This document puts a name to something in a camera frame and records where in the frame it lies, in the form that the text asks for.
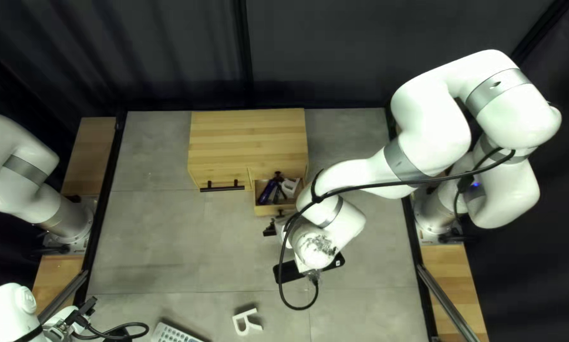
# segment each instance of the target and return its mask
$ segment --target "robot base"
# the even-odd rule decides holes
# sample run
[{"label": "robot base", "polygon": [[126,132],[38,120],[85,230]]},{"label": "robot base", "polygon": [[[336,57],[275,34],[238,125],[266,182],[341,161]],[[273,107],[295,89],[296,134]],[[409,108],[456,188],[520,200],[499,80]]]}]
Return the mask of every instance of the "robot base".
[{"label": "robot base", "polygon": [[420,245],[461,244],[461,242],[444,243],[440,241],[443,236],[451,233],[452,229],[457,230],[461,234],[462,227],[457,222],[454,222],[454,214],[448,212],[446,209],[444,211],[438,210],[438,203],[437,205],[431,206],[431,202],[434,203],[435,200],[438,200],[437,194],[432,193],[432,195],[427,195],[424,188],[420,188],[411,194],[413,217],[415,220],[417,239]]}]

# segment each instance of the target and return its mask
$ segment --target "wooden platform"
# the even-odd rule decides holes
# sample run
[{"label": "wooden platform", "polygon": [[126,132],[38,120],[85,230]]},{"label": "wooden platform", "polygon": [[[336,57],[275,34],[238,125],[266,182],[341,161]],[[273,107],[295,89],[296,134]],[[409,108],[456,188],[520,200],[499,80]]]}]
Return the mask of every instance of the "wooden platform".
[{"label": "wooden platform", "polygon": [[[482,342],[489,342],[464,245],[422,246],[424,265]],[[436,329],[442,342],[465,341],[432,296]]]},{"label": "wooden platform", "polygon": [[[63,195],[99,195],[114,133],[114,117],[82,119],[63,182]],[[42,256],[33,285],[37,313],[42,312],[79,273],[83,261],[81,255]],[[72,302],[73,298],[70,298],[66,305]]]}]

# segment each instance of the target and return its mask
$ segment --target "black metal frame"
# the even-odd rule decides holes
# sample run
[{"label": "black metal frame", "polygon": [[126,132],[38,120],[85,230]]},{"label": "black metal frame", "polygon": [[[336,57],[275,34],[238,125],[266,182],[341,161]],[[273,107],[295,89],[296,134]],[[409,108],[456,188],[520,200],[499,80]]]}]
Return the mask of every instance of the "black metal frame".
[{"label": "black metal frame", "polygon": [[253,78],[253,60],[250,49],[249,18],[246,0],[234,0],[234,20],[238,40],[238,58],[243,70],[243,93],[246,107],[255,105],[255,80]]},{"label": "black metal frame", "polygon": [[[124,126],[126,125],[126,117],[128,112],[123,110],[116,113],[115,116],[115,134],[113,135],[113,142],[111,144],[111,151],[109,152],[109,159],[107,160],[107,167],[105,169],[105,176],[103,178],[103,185],[101,186],[101,193],[98,198],[97,210],[95,212],[94,221],[92,222],[91,236],[88,239],[88,246],[86,247],[86,254],[84,262],[82,263],[82,271],[88,271],[86,279],[90,279],[92,275],[92,265],[94,264],[97,255],[98,240],[101,237],[101,229],[103,228],[103,220],[107,212],[107,204],[109,203],[109,194],[111,193],[111,186],[113,185],[113,176],[115,175],[115,168],[118,164],[118,156],[120,155],[120,147],[122,144],[122,137],[124,135]],[[86,301],[86,293],[88,292],[88,281],[86,281],[75,293],[73,304],[76,306],[82,305]]]},{"label": "black metal frame", "polygon": [[523,63],[531,51],[538,45],[542,38],[544,38],[547,32],[550,31],[554,24],[561,19],[568,9],[569,0],[553,1],[553,3],[547,8],[546,12],[542,14],[531,30],[529,30],[525,37],[523,37],[521,43],[519,43],[514,51],[512,51],[510,58],[517,65]]},{"label": "black metal frame", "polygon": [[42,312],[37,315],[39,324],[46,323],[56,312],[65,304],[65,301],[71,297],[83,284],[88,280],[88,270],[80,271],[73,279],[65,286],[63,291],[61,291],[58,296],[52,299],[52,302],[48,304],[47,307],[42,310]]},{"label": "black metal frame", "polygon": [[447,296],[447,293],[443,291],[436,279],[428,272],[424,265],[416,265],[417,275],[422,279],[422,282],[430,288],[434,297],[439,301],[445,313],[451,319],[451,322],[456,327],[458,332],[463,336],[467,342],[480,342],[475,332],[472,330],[471,326],[466,322],[462,314],[453,305],[453,302]]}]

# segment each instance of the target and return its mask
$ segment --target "open drawer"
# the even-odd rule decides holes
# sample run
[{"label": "open drawer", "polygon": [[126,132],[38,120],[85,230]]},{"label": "open drawer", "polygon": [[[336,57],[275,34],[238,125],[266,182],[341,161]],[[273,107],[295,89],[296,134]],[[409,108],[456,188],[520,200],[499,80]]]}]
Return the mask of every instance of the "open drawer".
[{"label": "open drawer", "polygon": [[267,186],[269,180],[255,180],[255,215],[256,216],[276,216],[282,210],[283,214],[292,214],[295,211],[295,202],[297,196],[305,187],[303,178],[295,189],[295,195],[292,198],[281,198],[279,203],[276,205],[257,205],[257,199],[261,196],[261,193]]}]

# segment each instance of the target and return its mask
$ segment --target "floor tile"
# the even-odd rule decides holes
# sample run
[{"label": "floor tile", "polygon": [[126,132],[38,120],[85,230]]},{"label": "floor tile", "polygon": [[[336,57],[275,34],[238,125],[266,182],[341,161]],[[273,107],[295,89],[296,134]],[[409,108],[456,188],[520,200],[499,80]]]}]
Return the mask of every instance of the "floor tile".
[{"label": "floor tile", "polygon": [[280,244],[263,236],[269,219],[255,217],[253,201],[251,192],[112,192],[89,293],[277,289]]},{"label": "floor tile", "polygon": [[417,288],[320,291],[310,308],[312,342],[425,342]]},{"label": "floor tile", "polygon": [[196,189],[187,171],[189,111],[129,112],[112,190]]},{"label": "floor tile", "polygon": [[203,221],[197,191],[112,192],[89,292],[197,290]]},{"label": "floor tile", "polygon": [[369,158],[388,143],[383,108],[306,110],[308,179],[321,168]]},{"label": "floor tile", "polygon": [[[180,325],[198,338],[205,338],[206,342],[310,342],[309,312],[285,307],[277,291],[103,294],[96,297],[96,312],[91,317],[93,327],[107,330],[122,323],[144,322],[152,330],[148,335],[135,339],[138,342],[150,341],[153,328],[162,318]],[[303,291],[288,294],[288,298],[297,305],[305,303],[307,297]],[[249,335],[239,337],[231,317],[248,310],[249,306],[258,309],[258,313],[251,316],[254,318],[251,322],[260,323],[264,330],[251,331]]]}]

